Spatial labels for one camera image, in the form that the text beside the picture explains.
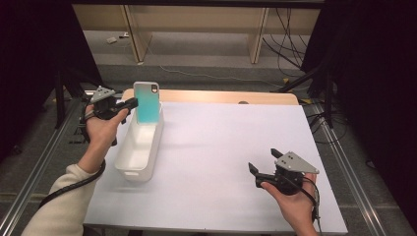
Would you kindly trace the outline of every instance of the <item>white sleeve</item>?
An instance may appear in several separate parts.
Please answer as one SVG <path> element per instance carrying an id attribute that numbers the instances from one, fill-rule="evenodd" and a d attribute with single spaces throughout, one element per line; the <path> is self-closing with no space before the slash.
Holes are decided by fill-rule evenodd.
<path id="1" fill-rule="evenodd" d="M 67 172 L 53 184 L 49 193 L 89 178 L 77 164 L 67 167 Z M 78 189 L 67 192 L 41 207 L 30 220 L 22 235 L 83 235 L 83 223 L 89 201 L 94 192 L 92 181 Z"/>

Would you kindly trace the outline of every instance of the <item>white table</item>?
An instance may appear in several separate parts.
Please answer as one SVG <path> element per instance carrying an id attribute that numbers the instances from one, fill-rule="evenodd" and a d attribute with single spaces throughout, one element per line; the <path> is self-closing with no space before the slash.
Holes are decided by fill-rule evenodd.
<path id="1" fill-rule="evenodd" d="M 162 105 L 165 126 L 152 178 L 146 183 L 126 181 L 113 165 L 120 145 L 112 147 L 86 224 L 172 231 L 292 231 L 276 201 L 255 187 L 248 169 L 252 162 L 260 172 L 271 174 L 275 167 L 270 149 L 276 148 L 296 152 L 321 171 L 317 185 L 322 230 L 347 232 L 301 106 Z M 119 144 L 128 123 L 119 128 Z"/>

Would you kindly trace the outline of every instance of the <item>hand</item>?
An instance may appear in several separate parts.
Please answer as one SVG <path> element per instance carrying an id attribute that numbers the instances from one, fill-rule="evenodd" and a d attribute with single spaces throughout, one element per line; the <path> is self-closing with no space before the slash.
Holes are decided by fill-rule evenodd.
<path id="1" fill-rule="evenodd" d="M 307 173 L 305 177 L 316 183 L 315 174 Z M 317 235 L 312 222 L 313 203 L 304 193 L 298 192 L 295 195 L 286 196 L 270 183 L 263 182 L 261 186 L 276 199 L 282 215 L 298 236 Z M 304 182 L 303 189 L 311 196 L 315 195 L 315 187 L 312 183 Z"/>
<path id="2" fill-rule="evenodd" d="M 93 105 L 86 108 L 86 113 L 93 110 Z M 116 139 L 117 127 L 126 118 L 128 109 L 121 110 L 110 120 L 101 120 L 95 116 L 87 120 L 87 132 L 89 133 L 89 143 L 104 147 L 111 147 L 111 143 Z"/>
<path id="3" fill-rule="evenodd" d="M 93 110 L 93 105 L 86 108 L 86 113 Z M 123 109 L 110 120 L 101 120 L 91 117 L 87 120 L 87 132 L 89 133 L 89 148 L 78 162 L 80 168 L 87 173 L 98 171 L 104 157 L 116 139 L 117 127 L 122 122 L 129 110 Z"/>

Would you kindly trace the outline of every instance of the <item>teal phone case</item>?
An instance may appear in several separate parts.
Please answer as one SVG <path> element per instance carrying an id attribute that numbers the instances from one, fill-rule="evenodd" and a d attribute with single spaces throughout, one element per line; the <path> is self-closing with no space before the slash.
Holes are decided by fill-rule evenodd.
<path id="1" fill-rule="evenodd" d="M 159 84 L 155 82 L 135 82 L 135 98 L 139 123 L 157 123 L 159 121 Z"/>

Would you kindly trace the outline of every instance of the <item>wire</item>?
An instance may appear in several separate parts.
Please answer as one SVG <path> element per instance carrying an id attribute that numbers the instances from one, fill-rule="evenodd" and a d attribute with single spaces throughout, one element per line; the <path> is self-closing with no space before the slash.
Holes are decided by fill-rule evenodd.
<path id="1" fill-rule="evenodd" d="M 236 78 L 236 77 L 215 77 L 215 76 L 211 76 L 211 75 L 206 75 L 206 74 L 191 74 L 191 73 L 186 73 L 186 72 L 182 72 L 182 71 L 173 71 L 173 70 L 168 70 L 162 66 L 159 66 L 163 71 L 169 72 L 169 73 L 178 73 L 178 74 L 182 74 L 185 76 L 192 76 L 192 77 L 208 77 L 208 78 L 212 78 L 212 79 L 217 79 L 217 80 L 235 80 L 235 81 L 240 81 L 240 82 L 262 82 L 262 83 L 266 83 L 268 85 L 277 87 L 277 88 L 283 88 L 282 86 L 270 83 L 268 81 L 263 81 L 263 80 L 247 80 L 247 79 L 240 79 L 240 78 Z"/>
<path id="2" fill-rule="evenodd" d="M 303 37 L 301 35 L 298 35 L 298 36 L 300 37 L 300 39 L 303 42 L 304 46 L 307 47 L 307 43 L 304 41 Z"/>
<path id="3" fill-rule="evenodd" d="M 284 46 L 284 45 L 282 45 L 282 44 L 279 44 L 279 42 L 277 42 L 277 41 L 275 41 L 275 38 L 273 38 L 273 35 L 272 34 L 270 34 L 269 35 L 270 36 L 270 39 L 272 39 L 272 41 L 276 44 L 276 45 L 278 45 L 278 46 L 280 46 L 280 47 L 282 47 L 283 49 L 286 49 L 286 50 L 289 50 L 289 51 L 294 51 L 294 49 L 293 48 L 288 48 L 288 47 L 286 47 L 286 46 Z M 305 52 L 302 52 L 302 51 L 297 51 L 298 53 L 300 53 L 300 54 L 306 54 Z"/>
<path id="4" fill-rule="evenodd" d="M 342 124 L 342 125 L 344 125 L 344 129 L 343 129 L 343 133 L 339 136 L 339 137 L 336 137 L 336 139 L 334 140 L 334 141 L 332 141 L 332 142 L 322 142 L 322 141 L 315 141 L 316 142 L 316 144 L 321 144 L 321 145 L 332 145 L 332 144 L 334 144 L 334 143 L 336 143 L 336 142 L 338 142 L 338 141 L 340 141 L 341 139 L 343 139 L 344 138 L 344 136 L 347 134 L 347 125 L 348 125 L 348 123 L 346 122 L 346 120 L 345 119 L 337 119 L 337 118 L 335 118 L 334 117 L 334 115 L 337 115 L 337 114 L 339 114 L 339 115 L 342 115 L 341 113 L 337 113 L 337 111 L 332 111 L 331 112 L 332 113 L 332 118 L 331 118 L 331 121 L 335 121 L 335 122 L 337 122 L 337 123 L 339 123 L 339 124 Z M 310 128 L 313 128 L 313 126 L 314 126 L 314 124 L 320 119 L 320 118 L 324 118 L 324 116 L 325 116 L 325 113 L 324 112 L 322 112 L 322 113 L 320 113 L 320 114 L 315 114 L 315 115 L 310 115 L 310 116 L 307 116 L 307 118 L 311 118 L 311 117 L 315 117 L 314 118 L 314 120 L 310 123 Z M 320 122 L 320 124 L 317 126 L 317 128 L 314 130 L 314 131 L 312 131 L 312 134 L 314 135 L 314 134 L 316 134 L 318 131 L 319 131 L 319 129 L 324 125 L 324 123 L 326 123 L 328 120 L 323 120 L 323 121 L 321 121 Z"/>
<path id="5" fill-rule="evenodd" d="M 298 57 L 300 58 L 300 60 L 301 60 L 301 62 L 303 61 L 302 59 L 301 59 L 301 56 L 300 56 L 300 54 L 298 53 L 298 50 L 297 50 L 297 48 L 296 48 L 296 46 L 295 46 L 295 44 L 294 44 L 294 42 L 293 42 L 293 40 L 292 40 L 292 38 L 291 38 L 291 28 L 290 28 L 290 25 L 289 25 L 289 23 L 290 23 L 290 20 L 291 20 L 291 9 L 290 8 L 287 8 L 287 24 L 286 24 L 286 26 L 285 26 L 285 24 L 284 24 L 284 22 L 283 22 L 283 20 L 282 20 L 282 18 L 281 18 L 281 16 L 280 16 L 280 14 L 279 14 L 279 12 L 278 12 L 278 9 L 277 8 L 275 8 L 275 11 L 276 11 L 276 14 L 277 14 L 277 16 L 278 16 L 278 18 L 279 18 L 279 21 L 281 22 L 281 25 L 282 25 L 282 27 L 283 27 L 283 29 L 284 29 L 284 31 L 285 31 L 285 35 L 284 35 L 284 38 L 283 38 L 283 40 L 282 40 L 282 45 L 283 45 L 283 43 L 284 43 L 284 41 L 285 41 L 285 38 L 286 37 L 288 37 L 288 39 L 289 39 L 289 41 L 290 41 L 290 44 L 291 44 L 291 48 L 293 49 L 292 50 L 292 53 L 293 53 L 293 55 L 294 55 L 294 59 L 295 59 L 295 61 L 296 61 L 296 63 L 297 63 L 297 65 L 299 66 L 299 68 L 301 67 L 300 66 L 300 64 L 299 64 L 299 62 L 298 62 L 298 60 L 297 60 L 297 56 L 295 55 L 295 52 L 297 52 L 297 55 L 298 55 Z"/>
<path id="6" fill-rule="evenodd" d="M 319 226 L 319 232 L 320 235 L 323 235 L 323 231 L 322 231 L 322 225 L 320 223 L 320 213 L 319 213 L 319 206 L 320 206 L 320 192 L 319 192 L 319 188 L 317 188 L 317 185 L 315 182 L 313 182 L 313 180 L 307 178 L 307 177 L 303 177 L 305 182 L 309 182 L 310 184 L 312 184 L 314 186 L 315 189 L 315 201 L 316 201 L 316 216 L 315 219 L 317 220 L 317 225 Z"/>
<path id="7" fill-rule="evenodd" d="M 86 104 L 84 105 L 84 108 L 81 111 L 80 124 L 79 124 L 81 133 L 87 142 L 89 142 L 89 133 L 87 132 L 86 109 L 87 109 L 87 106 L 89 106 L 89 103 L 91 102 L 91 98 L 92 96 L 88 96 L 88 99 L 86 100 Z"/>
<path id="8" fill-rule="evenodd" d="M 75 184 L 69 185 L 69 186 L 64 187 L 62 189 L 59 189 L 59 190 L 53 192 L 52 194 L 46 196 L 46 198 L 44 198 L 42 200 L 42 202 L 40 202 L 39 208 L 43 207 L 45 204 L 49 203 L 50 201 L 56 199 L 57 197 L 65 194 L 65 193 L 68 193 L 72 190 L 78 189 L 78 188 L 80 188 L 80 187 L 82 187 L 86 184 L 91 183 L 92 181 L 94 181 L 95 179 L 100 177 L 101 174 L 104 172 L 104 170 L 105 170 L 105 160 L 103 160 L 103 162 L 101 163 L 100 169 L 98 170 L 97 173 L 95 173 L 94 175 L 90 176 L 89 178 L 87 178 L 85 180 L 82 180 L 82 181 L 77 182 Z"/>
<path id="9" fill-rule="evenodd" d="M 132 43 L 129 41 L 129 42 L 127 42 L 126 44 L 124 44 L 124 45 L 121 45 L 121 46 L 116 46 L 115 44 L 117 44 L 119 41 L 116 41 L 115 43 L 111 43 L 111 44 L 108 44 L 108 43 L 105 43 L 106 45 L 109 45 L 109 46 L 111 46 L 111 47 L 114 47 L 114 48 L 123 48 L 123 55 L 128 59 L 128 60 L 130 60 L 130 61 L 134 61 L 134 60 L 132 60 L 132 58 L 129 58 L 127 55 L 126 55 L 126 48 L 128 48 L 129 46 L 131 46 L 132 45 Z"/>
<path id="10" fill-rule="evenodd" d="M 280 50 L 276 51 L 272 46 L 270 46 L 267 41 L 263 38 L 263 42 L 270 48 L 271 51 L 273 51 L 274 53 L 278 54 L 278 56 L 284 58 L 286 61 L 288 61 L 289 63 L 291 63 L 293 66 L 297 67 L 298 69 L 300 69 L 300 65 L 296 64 L 295 62 L 291 61 L 288 57 L 284 56 Z"/>

